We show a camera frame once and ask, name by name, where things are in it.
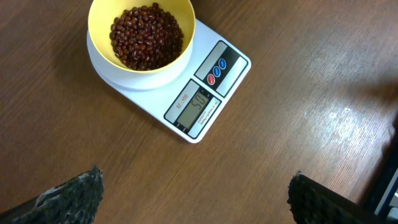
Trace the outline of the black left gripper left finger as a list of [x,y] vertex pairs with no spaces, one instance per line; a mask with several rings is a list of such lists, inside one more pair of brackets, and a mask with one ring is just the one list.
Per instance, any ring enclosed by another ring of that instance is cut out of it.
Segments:
[[103,171],[96,166],[1,213],[1,224],[91,224],[103,199]]

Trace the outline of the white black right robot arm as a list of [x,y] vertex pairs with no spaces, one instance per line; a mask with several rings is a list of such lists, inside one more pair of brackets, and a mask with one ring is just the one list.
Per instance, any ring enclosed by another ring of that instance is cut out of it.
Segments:
[[397,223],[397,115],[392,123],[392,137],[382,149],[360,206],[385,223]]

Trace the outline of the red adzuki beans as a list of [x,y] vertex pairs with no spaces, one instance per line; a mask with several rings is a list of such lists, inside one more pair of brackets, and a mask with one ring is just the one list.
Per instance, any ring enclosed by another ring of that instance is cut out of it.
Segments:
[[116,58],[135,71],[162,68],[182,52],[183,32],[177,20],[156,2],[123,10],[114,18],[109,38]]

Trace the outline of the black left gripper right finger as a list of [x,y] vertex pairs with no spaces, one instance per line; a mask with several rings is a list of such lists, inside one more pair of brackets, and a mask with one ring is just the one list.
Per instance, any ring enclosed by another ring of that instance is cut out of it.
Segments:
[[298,224],[383,224],[373,213],[297,172],[289,183],[293,219]]

